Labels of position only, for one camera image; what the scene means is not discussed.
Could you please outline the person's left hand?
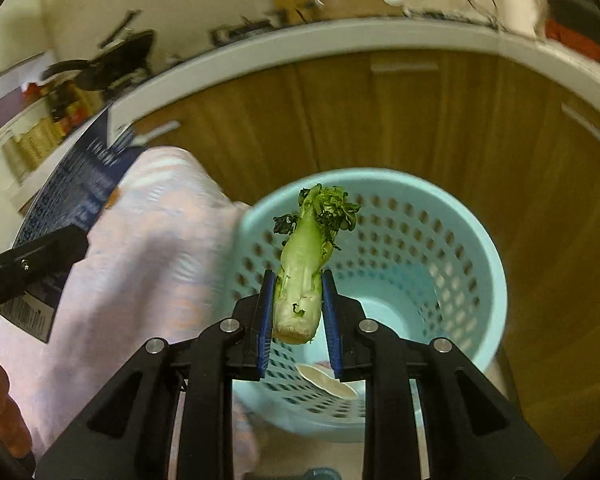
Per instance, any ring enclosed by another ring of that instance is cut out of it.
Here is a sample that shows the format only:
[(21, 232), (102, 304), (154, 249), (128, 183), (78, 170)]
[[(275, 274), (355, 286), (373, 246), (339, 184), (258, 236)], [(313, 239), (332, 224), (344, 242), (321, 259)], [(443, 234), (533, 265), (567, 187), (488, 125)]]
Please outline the person's left hand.
[(9, 395), (9, 379), (0, 363), (0, 439), (15, 458), (32, 451), (30, 431), (15, 400)]

